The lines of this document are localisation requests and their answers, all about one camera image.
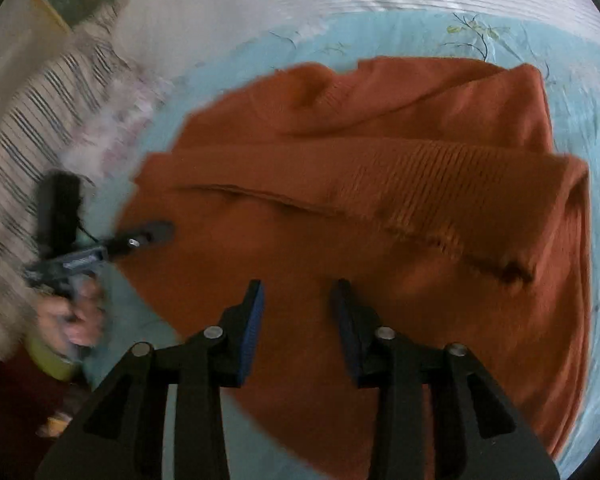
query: screw head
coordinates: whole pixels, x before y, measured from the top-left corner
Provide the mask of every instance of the screw head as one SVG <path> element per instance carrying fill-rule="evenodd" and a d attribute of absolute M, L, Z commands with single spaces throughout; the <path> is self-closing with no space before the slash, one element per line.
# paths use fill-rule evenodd
<path fill-rule="evenodd" d="M 395 337 L 395 330 L 388 326 L 381 326 L 376 329 L 376 337 L 378 339 L 391 340 Z"/>
<path fill-rule="evenodd" d="M 456 357 L 464 357 L 466 355 L 467 348 L 462 343 L 451 343 L 451 345 L 448 346 L 447 351 Z"/>
<path fill-rule="evenodd" d="M 215 325 L 206 327 L 205 331 L 203 332 L 207 339 L 218 339 L 223 333 L 224 330 L 222 330 L 222 327 Z"/>
<path fill-rule="evenodd" d="M 151 351 L 151 345 L 149 343 L 136 343 L 131 347 L 131 353 L 136 357 L 143 357 Z"/>

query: striped bedding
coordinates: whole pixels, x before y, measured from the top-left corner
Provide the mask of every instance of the striped bedding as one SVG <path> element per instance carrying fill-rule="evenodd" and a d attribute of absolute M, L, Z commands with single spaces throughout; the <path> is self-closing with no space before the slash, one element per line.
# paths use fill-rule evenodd
<path fill-rule="evenodd" d="M 116 18 L 105 6 L 75 33 L 73 46 L 49 62 L 13 97 L 0 124 L 0 359 L 7 357 L 32 315 L 23 262 L 36 256 L 36 182 L 58 167 L 72 133 L 107 100 L 123 63 L 110 33 Z"/>

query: wrinkled fabric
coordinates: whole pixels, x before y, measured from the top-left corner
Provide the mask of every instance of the wrinkled fabric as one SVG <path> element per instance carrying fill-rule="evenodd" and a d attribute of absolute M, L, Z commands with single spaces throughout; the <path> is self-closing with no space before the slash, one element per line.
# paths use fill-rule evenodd
<path fill-rule="evenodd" d="M 170 219 L 176 237 L 121 266 L 185 336 L 263 279 L 236 398 L 336 478 L 366 478 L 376 410 L 346 377 L 328 309 L 340 277 L 414 341 L 469 345 L 555 456 L 586 378 L 589 199 L 586 164 L 551 146 L 530 66 L 379 58 L 344 75 L 277 72 L 149 157 L 120 223 Z"/>

